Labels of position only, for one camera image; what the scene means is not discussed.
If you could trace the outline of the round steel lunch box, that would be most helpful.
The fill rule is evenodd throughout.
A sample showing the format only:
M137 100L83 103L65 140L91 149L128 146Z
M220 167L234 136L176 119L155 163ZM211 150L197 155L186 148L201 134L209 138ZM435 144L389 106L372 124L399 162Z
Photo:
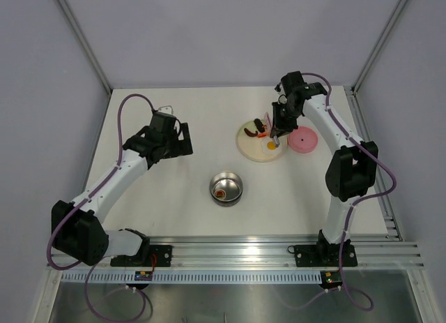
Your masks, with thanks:
M217 189L226 191L226 199L218 200L214 197L214 192ZM234 172L222 171L214 175L209 183L209 193L217 205L230 207L236 205L243 196L243 181Z

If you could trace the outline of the pink steel tongs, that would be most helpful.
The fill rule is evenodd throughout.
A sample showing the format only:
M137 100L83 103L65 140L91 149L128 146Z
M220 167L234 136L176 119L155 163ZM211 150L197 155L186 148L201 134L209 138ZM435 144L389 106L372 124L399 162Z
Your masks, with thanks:
M264 121L265 121L266 126L270 129L270 137L269 138L272 140L273 137L274 137L274 136L273 137L271 136L272 119L270 118L270 115L269 115L268 112L266 112L265 115L264 115Z

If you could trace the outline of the cream round plate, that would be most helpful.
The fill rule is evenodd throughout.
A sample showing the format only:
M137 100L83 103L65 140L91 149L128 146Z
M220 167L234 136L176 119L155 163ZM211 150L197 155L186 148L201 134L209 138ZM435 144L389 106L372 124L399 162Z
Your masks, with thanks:
M280 158L288 147L285 137L279 138L276 145L270 138L271 122L269 114L244 123L236 134L236 146L239 152L249 160L267 163Z

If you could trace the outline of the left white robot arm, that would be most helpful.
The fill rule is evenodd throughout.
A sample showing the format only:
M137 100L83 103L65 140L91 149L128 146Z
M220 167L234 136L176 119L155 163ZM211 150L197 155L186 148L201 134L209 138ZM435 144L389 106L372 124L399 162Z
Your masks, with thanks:
M161 160L193 153L189 126L175 116L153 113L149 125L120 141L118 159L90 188L71 202L52 207L52 235L47 247L94 266L111 257L114 266L148 266L152 262L150 239L132 229L105 230L107 214L122 194Z

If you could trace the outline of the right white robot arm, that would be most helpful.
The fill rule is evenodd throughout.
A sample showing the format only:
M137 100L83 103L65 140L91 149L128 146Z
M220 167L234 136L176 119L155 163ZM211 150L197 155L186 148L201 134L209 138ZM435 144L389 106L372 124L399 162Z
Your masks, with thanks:
M331 194L328 216L316 243L289 248L298 267L357 266L355 248L349 239L355 202L375 184L378 147L365 142L346 127L330 104L329 82L307 83L304 73L290 72L275 87L279 99L272 103L270 137L277 142L298 129L306 117L318 129L332 154L325 173Z

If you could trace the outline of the small noodle soup cup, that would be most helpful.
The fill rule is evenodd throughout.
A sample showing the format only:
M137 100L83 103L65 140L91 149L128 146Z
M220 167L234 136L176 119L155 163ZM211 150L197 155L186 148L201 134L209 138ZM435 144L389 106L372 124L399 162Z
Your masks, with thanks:
M225 200L226 199L226 191L223 189L217 189L214 192L214 197L218 200Z

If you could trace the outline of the pink round lid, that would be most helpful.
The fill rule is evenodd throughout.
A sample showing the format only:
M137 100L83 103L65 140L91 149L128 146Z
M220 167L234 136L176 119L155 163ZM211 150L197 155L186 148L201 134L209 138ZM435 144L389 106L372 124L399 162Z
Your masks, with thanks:
M288 146L297 153L311 153L317 144L318 135L306 126L299 126L288 136Z

